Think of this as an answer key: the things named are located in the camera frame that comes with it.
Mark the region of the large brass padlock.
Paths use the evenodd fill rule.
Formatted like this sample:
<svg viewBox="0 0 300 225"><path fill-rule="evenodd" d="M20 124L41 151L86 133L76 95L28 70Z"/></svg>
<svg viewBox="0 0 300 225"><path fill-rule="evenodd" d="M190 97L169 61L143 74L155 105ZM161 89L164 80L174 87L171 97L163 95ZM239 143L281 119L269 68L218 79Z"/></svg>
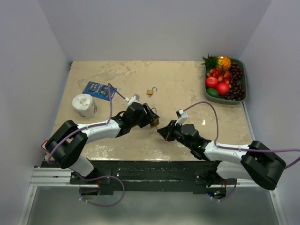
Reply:
<svg viewBox="0 0 300 225"><path fill-rule="evenodd" d="M151 116L152 116L152 121L150 123L150 127L155 128L160 124L159 116L157 115L157 109L155 107L151 108Z"/></svg>

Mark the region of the small brass padlock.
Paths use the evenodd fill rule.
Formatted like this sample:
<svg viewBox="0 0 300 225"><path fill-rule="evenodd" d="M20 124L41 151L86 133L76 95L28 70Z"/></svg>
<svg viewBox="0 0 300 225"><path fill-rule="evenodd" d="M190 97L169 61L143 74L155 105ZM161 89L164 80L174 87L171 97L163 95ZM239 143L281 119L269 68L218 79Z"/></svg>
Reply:
<svg viewBox="0 0 300 225"><path fill-rule="evenodd" d="M153 96L154 92L157 92L157 90L158 90L157 87L152 87L151 90L146 91L146 94L148 97L151 97L151 96Z"/></svg>

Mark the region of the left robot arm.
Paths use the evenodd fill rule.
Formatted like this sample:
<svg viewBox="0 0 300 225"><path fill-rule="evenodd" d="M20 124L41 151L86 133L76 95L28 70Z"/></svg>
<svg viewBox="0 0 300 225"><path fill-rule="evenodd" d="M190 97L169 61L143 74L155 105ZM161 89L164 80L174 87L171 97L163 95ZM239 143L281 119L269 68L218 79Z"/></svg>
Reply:
<svg viewBox="0 0 300 225"><path fill-rule="evenodd" d="M65 121L45 143L45 150L60 168L70 168L80 174L85 183L92 184L97 179L97 172L92 163L81 155L86 144L124 136L136 126L155 127L157 124L159 116L147 103L133 102L126 110L100 123L76 124L72 120Z"/></svg>

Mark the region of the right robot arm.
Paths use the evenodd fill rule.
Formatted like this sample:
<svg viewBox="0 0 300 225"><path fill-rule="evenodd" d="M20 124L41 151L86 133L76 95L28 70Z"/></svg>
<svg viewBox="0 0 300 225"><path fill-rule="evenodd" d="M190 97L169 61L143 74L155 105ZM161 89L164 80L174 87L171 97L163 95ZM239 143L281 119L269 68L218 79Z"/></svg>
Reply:
<svg viewBox="0 0 300 225"><path fill-rule="evenodd" d="M259 141L249 145L218 144L201 137L193 124L181 125L174 120L158 129L158 133L168 142L178 141L199 160L217 161L218 166L209 172L214 184L227 179L244 179L274 190L286 167L281 157Z"/></svg>

